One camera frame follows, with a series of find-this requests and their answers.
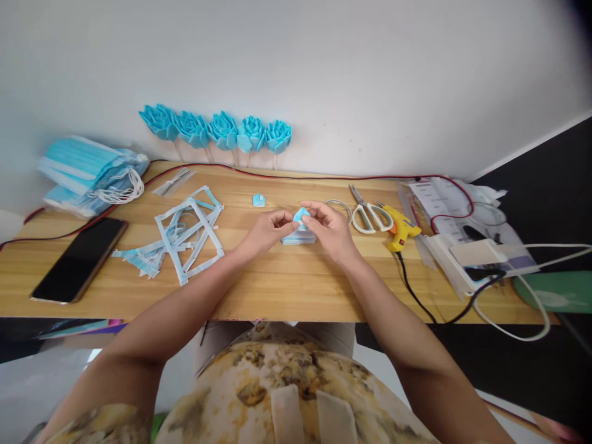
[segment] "wooden desk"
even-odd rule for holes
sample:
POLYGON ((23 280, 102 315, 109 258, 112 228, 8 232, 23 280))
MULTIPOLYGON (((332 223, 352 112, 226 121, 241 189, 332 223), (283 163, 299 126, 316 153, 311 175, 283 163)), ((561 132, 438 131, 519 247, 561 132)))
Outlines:
MULTIPOLYGON (((156 162, 144 179, 177 163, 156 162)), ((151 193, 170 175, 155 181, 135 200, 118 207, 110 217, 129 221, 129 228, 117 245, 128 250, 160 239, 154 216, 181 203, 192 191, 208 185, 226 209, 220 215, 217 235, 226 251, 245 236, 262 211, 298 209, 302 199, 339 199, 353 208, 355 201, 346 180, 264 179, 242 175, 215 166, 193 166, 197 170, 170 199, 151 193), (262 193, 266 208, 253 208, 252 196, 262 193)), ((277 175, 287 175, 279 171, 277 175)), ((356 183, 362 196, 380 200, 401 210, 394 181, 369 180, 356 183)), ((17 237, 52 237, 73 231, 83 221, 57 212, 45 212, 31 220, 17 237)), ((401 280, 398 262, 385 248, 391 236, 378 232, 367 236, 350 227, 360 252, 382 276, 393 292, 423 320, 425 313, 411 298, 401 280)), ((29 295, 73 237, 60 240, 25 241, 7 245, 0 253, 0 316, 59 318, 133 319, 140 312, 179 286, 172 261, 165 257, 161 273, 148 280, 121 258, 109 258, 83 298, 71 305, 29 300, 29 295)), ((215 254, 208 241, 198 257, 204 261, 215 254)), ((465 303, 460 301, 441 272, 422 264, 413 240, 403 252, 409 281, 417 297, 438 321, 451 319, 465 303)), ((540 324, 542 317, 518 298, 512 285, 486 290, 480 297, 482 310, 496 323, 540 324)), ((328 259, 320 242, 284 247, 275 245, 267 255, 253 262, 229 291, 212 319, 270 319, 288 321, 363 321, 364 315, 345 276, 328 259)), ((471 311, 462 322, 482 323, 471 311)))

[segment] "cut mask frame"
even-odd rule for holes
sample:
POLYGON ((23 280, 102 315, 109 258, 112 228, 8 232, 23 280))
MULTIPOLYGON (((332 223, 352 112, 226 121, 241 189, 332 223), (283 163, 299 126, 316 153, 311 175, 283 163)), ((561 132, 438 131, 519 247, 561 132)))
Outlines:
POLYGON ((224 205, 214 197, 210 188, 203 186, 192 193, 180 205, 154 218, 161 235, 161 240, 139 249, 122 252, 116 250, 113 252, 113 256, 122 257, 124 261, 138 267, 140 269, 140 276, 148 275, 150 278, 154 278, 160 272, 164 255, 168 253, 173 261, 179 283, 183 286, 187 284, 189 278, 207 269, 224 256, 222 244, 214 233, 214 229, 217 228, 215 223, 223 210, 224 205), (194 196, 201 192, 205 192, 208 195, 212 204, 194 198, 194 196), (207 208, 212 212, 206 215, 200 207, 207 208), (184 224, 179 223, 180 217, 185 212, 194 215, 197 220, 196 224, 189 228, 185 228, 184 224), (169 218, 171 220, 168 226, 164 227, 163 222, 169 218), (194 234, 197 240, 195 242, 187 242, 188 238, 194 234), (195 268, 191 268, 208 239, 212 240, 216 248, 216 256, 195 268), (187 248, 193 249, 193 252, 185 264, 182 264, 179 252, 186 251, 187 248))

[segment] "smartphone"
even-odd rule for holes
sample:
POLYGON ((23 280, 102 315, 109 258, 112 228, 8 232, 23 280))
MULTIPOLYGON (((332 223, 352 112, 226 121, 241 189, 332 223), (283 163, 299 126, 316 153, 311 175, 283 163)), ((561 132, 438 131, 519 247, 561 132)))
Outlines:
POLYGON ((31 299, 68 304, 78 301, 128 227, 105 218, 81 231, 31 294, 31 299))

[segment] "scissors blade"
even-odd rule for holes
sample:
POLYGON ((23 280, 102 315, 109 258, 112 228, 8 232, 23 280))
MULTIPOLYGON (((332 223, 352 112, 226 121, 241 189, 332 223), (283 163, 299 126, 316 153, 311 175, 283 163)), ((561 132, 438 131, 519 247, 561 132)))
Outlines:
POLYGON ((351 193, 353 194, 353 196, 358 201, 358 203, 360 205, 364 205, 364 199, 362 199, 362 196, 360 195, 360 193, 358 192, 358 190, 356 189, 356 187, 354 185, 350 185, 350 190, 351 190, 351 193))

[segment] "scissors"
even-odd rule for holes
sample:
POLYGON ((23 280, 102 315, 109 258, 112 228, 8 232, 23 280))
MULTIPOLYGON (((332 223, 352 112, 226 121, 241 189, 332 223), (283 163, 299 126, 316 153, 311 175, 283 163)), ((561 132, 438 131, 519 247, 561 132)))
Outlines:
POLYGON ((358 206, 353 211, 353 216, 351 218, 351 222, 353 223, 353 226, 356 230, 363 234, 374 234, 376 232, 376 230, 372 227, 372 223, 370 222, 370 219, 368 218, 365 209, 367 209, 370 212, 372 219, 374 219, 374 223, 380 228, 380 231, 387 231, 393 228, 394 221, 390 214, 388 214, 385 210, 376 205, 364 202, 364 199, 362 199, 362 196, 360 195, 360 193, 354 185, 350 185, 350 190, 353 196, 358 201, 358 206), (362 220, 364 221, 364 225, 366 225, 365 228, 362 228, 356 222, 356 213, 358 212, 360 213, 360 217, 362 217, 362 220), (376 214, 376 212, 379 212, 380 214, 382 214, 382 216, 384 216, 384 218, 388 221, 387 225, 384 225, 382 223, 380 216, 376 214))

